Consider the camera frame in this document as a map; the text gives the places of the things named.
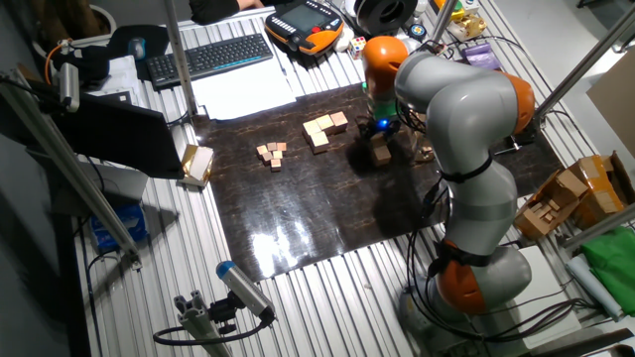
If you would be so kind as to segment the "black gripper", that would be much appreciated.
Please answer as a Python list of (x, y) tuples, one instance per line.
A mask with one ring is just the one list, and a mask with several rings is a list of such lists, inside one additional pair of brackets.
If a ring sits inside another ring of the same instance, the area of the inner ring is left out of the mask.
[(363, 116), (357, 123), (359, 136), (363, 141), (369, 142), (376, 134), (387, 137), (387, 141), (395, 140), (401, 130), (401, 122), (394, 118), (376, 119), (372, 116)]

